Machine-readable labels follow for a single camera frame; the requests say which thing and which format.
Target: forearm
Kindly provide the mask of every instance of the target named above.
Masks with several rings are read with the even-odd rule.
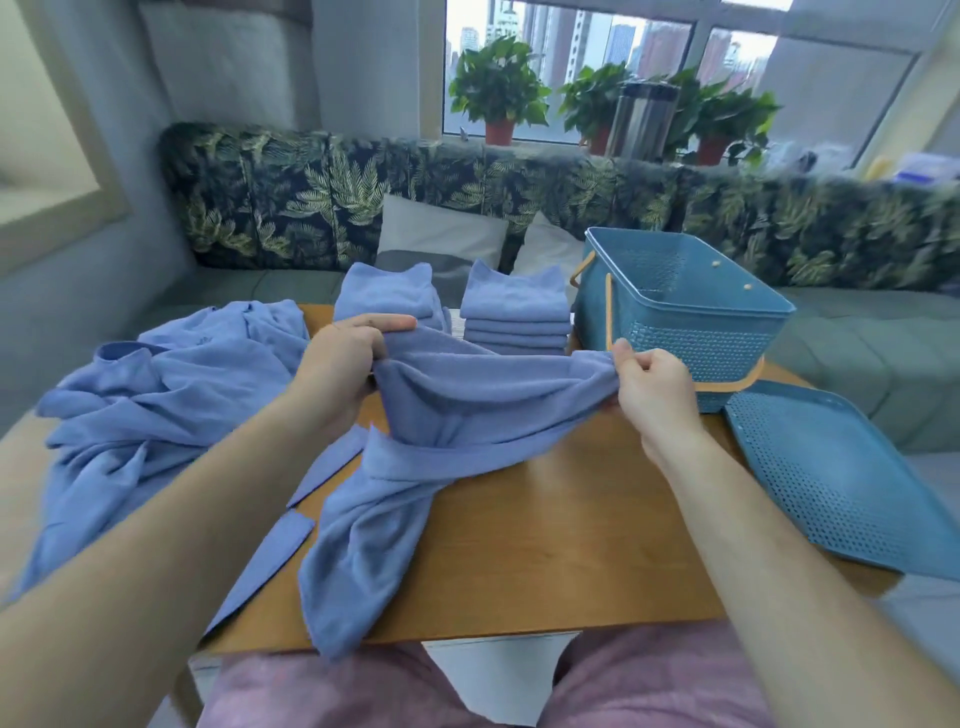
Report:
[[[0,725],[146,725],[332,437],[281,397],[0,619]]]
[[[778,725],[947,726],[960,691],[707,435],[667,458],[690,535]]]

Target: hand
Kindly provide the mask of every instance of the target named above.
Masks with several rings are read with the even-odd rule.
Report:
[[[283,395],[296,422],[322,429],[330,442],[347,432],[373,391],[373,361],[387,356],[383,334],[416,326],[413,316],[371,313],[317,331]]]
[[[664,471],[671,451],[706,435],[690,372],[663,349],[634,353],[626,339],[618,339],[612,353],[620,408],[640,433],[647,457]]]

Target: basket handle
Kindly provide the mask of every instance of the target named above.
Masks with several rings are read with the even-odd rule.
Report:
[[[577,269],[574,273],[574,278],[581,270],[587,267],[587,264],[590,263],[591,256],[593,253],[590,253],[584,262],[580,264],[580,268]],[[613,276],[607,273],[607,351],[613,348]],[[716,392],[720,394],[740,392],[747,387],[752,386],[758,379],[760,379],[760,374],[763,372],[764,357],[761,355],[760,358],[756,361],[754,368],[750,370],[750,373],[744,376],[738,381],[695,381],[693,382],[693,388],[697,392]]]
[[[577,266],[577,269],[573,272],[573,275],[570,276],[570,285],[574,288],[580,287],[580,281],[577,280],[577,276],[584,272],[590,263],[593,262],[593,259],[596,258],[597,253],[595,251],[590,251],[587,257],[580,261],[580,265]]]

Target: left hand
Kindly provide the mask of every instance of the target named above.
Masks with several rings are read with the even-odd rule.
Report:
[[[331,442],[347,432],[373,391],[373,361],[387,356],[383,334],[416,326],[413,316],[370,313],[317,331],[283,394],[297,422],[321,429]]]

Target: perforated plastic tray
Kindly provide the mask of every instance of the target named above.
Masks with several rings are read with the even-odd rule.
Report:
[[[960,523],[848,401],[761,381],[725,412],[760,485],[811,543],[960,580]]]

